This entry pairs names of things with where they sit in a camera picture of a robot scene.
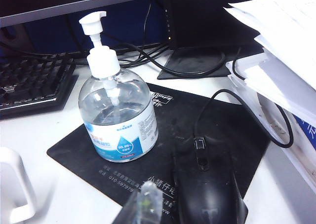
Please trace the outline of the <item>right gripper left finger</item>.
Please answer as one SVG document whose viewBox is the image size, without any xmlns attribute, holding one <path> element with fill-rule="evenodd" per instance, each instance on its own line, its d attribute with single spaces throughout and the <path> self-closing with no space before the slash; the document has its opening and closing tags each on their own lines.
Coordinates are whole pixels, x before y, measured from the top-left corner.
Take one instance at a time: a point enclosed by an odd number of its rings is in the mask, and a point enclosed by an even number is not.
<svg viewBox="0 0 316 224">
<path fill-rule="evenodd" d="M 112 224 L 132 224 L 135 217 L 135 207 L 134 205 L 125 205 L 116 218 L 113 220 Z"/>
</svg>

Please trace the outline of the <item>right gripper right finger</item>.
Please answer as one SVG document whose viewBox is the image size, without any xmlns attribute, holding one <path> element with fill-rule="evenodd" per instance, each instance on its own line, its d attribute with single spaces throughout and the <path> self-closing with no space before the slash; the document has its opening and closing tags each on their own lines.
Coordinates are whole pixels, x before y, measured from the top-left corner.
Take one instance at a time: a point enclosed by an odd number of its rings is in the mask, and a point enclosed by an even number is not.
<svg viewBox="0 0 316 224">
<path fill-rule="evenodd" d="M 128 224 L 159 224 L 162 218 L 162 191 L 152 181 L 146 181 L 126 204 Z"/>
</svg>

